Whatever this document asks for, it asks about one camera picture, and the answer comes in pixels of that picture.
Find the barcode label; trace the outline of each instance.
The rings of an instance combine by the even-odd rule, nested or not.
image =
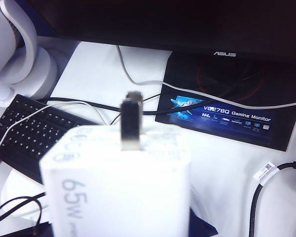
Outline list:
[[[270,169],[272,168],[272,166],[268,163],[268,164],[265,165],[265,168],[266,168],[267,170],[270,170]]]
[[[279,169],[272,164],[270,161],[263,166],[253,177],[260,182],[260,184],[265,184],[274,174],[276,174]]]

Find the wall charger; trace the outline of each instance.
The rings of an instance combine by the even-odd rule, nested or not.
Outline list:
[[[140,116],[127,123],[121,107],[122,134],[118,126],[75,127],[40,161],[55,237],[188,236],[186,139],[173,125],[134,129]],[[128,133],[140,130],[137,141]]]

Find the black keyboard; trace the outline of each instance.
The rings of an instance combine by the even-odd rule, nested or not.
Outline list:
[[[16,95],[0,118],[0,140],[12,124],[44,106],[38,101]],[[38,162],[43,155],[70,128],[95,124],[49,107],[11,128],[0,147],[0,160],[42,183]]]

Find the black monitor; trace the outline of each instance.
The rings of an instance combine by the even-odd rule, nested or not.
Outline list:
[[[57,36],[296,63],[290,1],[27,0]]]

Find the desk surface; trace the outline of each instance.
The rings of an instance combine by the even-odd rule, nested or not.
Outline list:
[[[135,81],[162,80],[171,52],[121,47],[126,68]],[[144,98],[158,94],[161,86],[131,84],[119,62],[115,46],[82,42],[72,55],[52,96],[88,100],[119,106],[129,90],[142,91]],[[155,110],[158,98],[144,103]],[[59,108],[100,122],[83,105]],[[100,110],[109,122],[116,112]],[[154,116],[144,117],[154,120]],[[248,235],[249,213],[257,186],[252,176],[269,160],[274,164],[296,160],[296,126],[286,152],[182,129],[191,145],[192,185],[202,204],[201,215],[214,225],[220,237]],[[257,205],[256,236],[296,237],[296,170],[274,176],[262,190]]]

